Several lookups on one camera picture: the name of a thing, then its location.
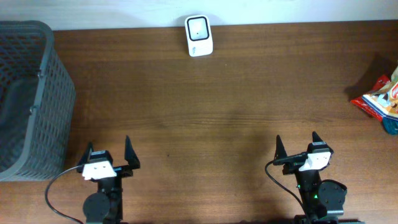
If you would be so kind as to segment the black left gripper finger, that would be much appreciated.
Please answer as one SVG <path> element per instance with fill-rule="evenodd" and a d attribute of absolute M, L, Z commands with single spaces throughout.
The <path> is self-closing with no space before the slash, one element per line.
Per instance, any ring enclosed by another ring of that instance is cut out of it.
<path fill-rule="evenodd" d="M 127 161 L 128 165 L 131 169 L 139 169 L 140 168 L 140 161 L 137 157 L 137 154 L 133 150 L 132 143 L 131 143 L 129 136 L 126 136 L 126 140 L 125 140 L 124 159 Z"/>
<path fill-rule="evenodd" d="M 93 152 L 93 143 L 89 142 L 86 150 L 84 151 L 81 159 L 79 160 L 77 166 L 83 166 L 84 164 L 86 164 L 90 158 L 90 154 Z"/>

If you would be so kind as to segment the red skittles candy bag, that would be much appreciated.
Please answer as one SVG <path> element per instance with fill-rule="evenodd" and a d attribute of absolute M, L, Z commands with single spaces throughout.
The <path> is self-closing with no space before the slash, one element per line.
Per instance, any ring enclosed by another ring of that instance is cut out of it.
<path fill-rule="evenodd" d="M 373 93 L 377 90 L 380 90 L 382 87 L 384 87 L 386 84 L 389 84 L 390 82 L 390 78 L 388 78 L 386 75 L 382 75 L 377 79 L 376 83 L 368 91 L 368 93 Z M 358 96 L 353 100 L 350 100 L 350 103 L 362 109 L 368 115 L 376 118 L 380 122 L 384 117 L 382 113 L 379 112 L 372 103 L 370 103 L 368 100 L 365 100 L 363 96 Z"/>

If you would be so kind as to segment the blue mouthwash bottle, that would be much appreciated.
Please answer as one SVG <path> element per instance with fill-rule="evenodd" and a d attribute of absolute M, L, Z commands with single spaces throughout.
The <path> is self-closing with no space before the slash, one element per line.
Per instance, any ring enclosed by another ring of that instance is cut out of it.
<path fill-rule="evenodd" d="M 398 135 L 398 122 L 396 120 L 384 117 L 382 125 L 388 134 Z"/>

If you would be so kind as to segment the cream snack bag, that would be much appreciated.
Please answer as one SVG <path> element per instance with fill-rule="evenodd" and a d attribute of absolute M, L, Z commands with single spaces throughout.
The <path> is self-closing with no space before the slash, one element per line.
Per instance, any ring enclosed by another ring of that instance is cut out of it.
<path fill-rule="evenodd" d="M 397 121 L 397 68 L 391 75 L 391 82 L 380 90 L 363 95 L 384 117 Z"/>

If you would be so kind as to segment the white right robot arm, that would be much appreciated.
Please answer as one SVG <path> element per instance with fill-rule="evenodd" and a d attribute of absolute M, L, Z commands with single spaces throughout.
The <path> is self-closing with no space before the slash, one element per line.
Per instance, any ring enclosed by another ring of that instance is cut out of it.
<path fill-rule="evenodd" d="M 294 216 L 293 223 L 360 223 L 359 220 L 341 220 L 344 214 L 347 186 L 331 179 L 322 180 L 320 171 L 330 165 L 333 149 L 314 131 L 307 150 L 289 156 L 280 136 L 276 137 L 275 155 L 265 166 L 267 176 L 279 187 L 291 194 L 303 210 Z M 279 183 L 270 175 L 268 167 L 282 166 L 284 175 L 294 175 L 299 196 Z"/>

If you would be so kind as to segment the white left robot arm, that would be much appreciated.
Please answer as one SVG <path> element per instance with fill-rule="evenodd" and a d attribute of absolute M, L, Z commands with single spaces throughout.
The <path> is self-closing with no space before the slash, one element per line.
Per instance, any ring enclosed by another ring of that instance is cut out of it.
<path fill-rule="evenodd" d="M 113 166 L 109 151 L 95 151 L 93 143 L 88 146 L 78 162 L 77 172 L 85 180 L 97 184 L 97 191 L 86 198 L 83 213 L 87 223 L 121 223 L 123 220 L 123 178 L 133 176 L 133 170 L 141 163 L 133 150 L 129 136 L 125 139 L 123 166 Z"/>

